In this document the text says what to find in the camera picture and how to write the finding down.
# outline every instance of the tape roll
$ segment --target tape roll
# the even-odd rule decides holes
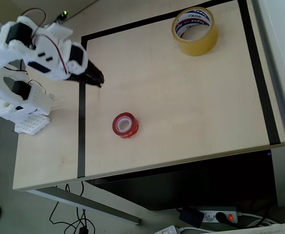
[[[138,131],[138,121],[128,112],[121,113],[113,121],[112,128],[121,138],[130,138]]]
[[[207,25],[209,29],[200,39],[182,39],[184,32],[196,25]],[[191,7],[181,12],[174,19],[171,32],[181,52],[190,56],[207,53],[218,40],[218,29],[214,22],[214,16],[208,9],[203,7]]]

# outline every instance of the black border line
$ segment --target black border line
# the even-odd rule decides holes
[[[275,122],[272,105],[270,102],[270,97],[269,97],[269,93],[268,93],[268,89],[266,85],[263,68],[260,62],[260,57],[259,57],[259,53],[257,49],[253,27],[251,25],[247,2],[246,0],[238,0],[238,3],[239,3],[242,22],[244,26],[244,32],[246,36],[251,65],[253,67],[254,76],[256,80],[261,108],[264,114],[269,143],[270,145],[277,145],[281,143],[280,137],[279,137],[277,125]]]
[[[82,39],[81,45],[87,49],[87,41]],[[86,133],[85,116],[86,115],[86,84],[79,83],[78,93],[78,153],[77,153],[77,178],[85,177],[86,164]]]
[[[195,5],[195,6],[208,8],[208,7],[216,6],[216,5],[219,5],[219,4],[222,4],[222,3],[225,3],[225,2],[229,2],[229,1],[234,1],[234,0],[210,0],[210,1],[206,1],[206,2],[203,2],[201,4],[198,4],[198,5]],[[147,18],[147,19],[136,21],[136,22],[124,24],[124,25],[121,25],[121,26],[118,26],[118,27],[115,27],[115,28],[110,28],[110,29],[106,29],[106,30],[103,30],[103,31],[100,31],[100,32],[84,35],[84,36],[82,36],[81,39],[82,39],[82,41],[89,41],[89,40],[92,40],[92,39],[104,37],[104,36],[107,36],[107,35],[110,35],[110,34],[114,34],[114,33],[119,33],[119,32],[122,32],[122,31],[126,31],[126,30],[129,30],[129,29],[137,28],[137,27],[141,27],[141,26],[148,25],[148,24],[151,24],[151,23],[156,23],[156,22],[160,22],[160,21],[163,21],[163,20],[168,20],[168,19],[171,19],[171,18],[175,18],[182,11],[184,11],[184,10],[190,8],[190,7],[195,7],[195,6],[189,6],[187,8],[184,8],[184,9],[181,9],[181,10],[178,10],[178,11],[169,12],[169,13],[166,13],[166,14],[163,14],[163,15],[154,16],[154,17],[151,17],[151,18]]]
[[[216,6],[222,3],[230,2],[233,0],[210,0],[204,3],[195,5],[199,7],[208,8],[211,6]],[[254,71],[254,76],[256,80],[256,85],[259,93],[259,98],[264,114],[267,134],[269,138],[270,145],[280,144],[280,138],[278,130],[276,127],[276,122],[270,102],[270,97],[268,89],[266,86],[266,80],[263,73],[263,69],[260,62],[260,57],[257,50],[255,35],[253,32],[250,15],[248,11],[248,6],[246,0],[237,0],[240,8],[240,13],[242,17],[244,32],[247,40],[248,51]],[[184,8],[181,10],[173,11],[163,15],[151,17],[148,19],[139,20],[136,22],[124,24],[118,27],[106,29],[100,32],[84,35],[81,37],[81,45],[84,49],[87,49],[87,42],[92,39],[104,37],[110,34],[119,33],[122,31],[130,30],[133,28],[141,27],[155,22],[160,22],[163,20],[168,20],[176,17],[180,12],[184,11]],[[85,83],[79,84],[79,112],[78,112],[78,166],[77,166],[77,177],[85,177],[85,95],[86,95],[86,85]]]

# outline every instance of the table leg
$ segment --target table leg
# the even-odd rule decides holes
[[[89,200],[82,196],[78,196],[76,194],[67,192],[65,190],[62,190],[56,187],[29,190],[28,192],[39,195],[39,196],[43,196],[43,197],[46,197],[46,198],[49,198],[55,201],[63,202],[68,205],[76,206],[76,207],[83,208],[86,210],[91,210],[97,213],[106,214],[114,218],[120,218],[122,220],[128,221],[133,224],[139,224],[139,221],[140,221],[140,219],[136,216],[119,211],[112,207],[100,204],[98,202]]]
[[[278,206],[285,206],[285,148],[271,149]]]

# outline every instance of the black cabinet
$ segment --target black cabinet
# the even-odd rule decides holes
[[[275,195],[270,150],[88,180],[148,210]]]

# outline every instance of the robotic arm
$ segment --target robotic arm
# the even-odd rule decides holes
[[[40,86],[29,83],[26,71],[9,62],[22,59],[52,80],[73,80],[99,88],[104,83],[103,74],[88,60],[81,44],[66,39],[72,33],[58,22],[39,27],[26,16],[1,28],[0,116],[13,121],[16,132],[33,135],[48,124],[53,101]],[[12,90],[4,83],[4,77],[15,81]]]

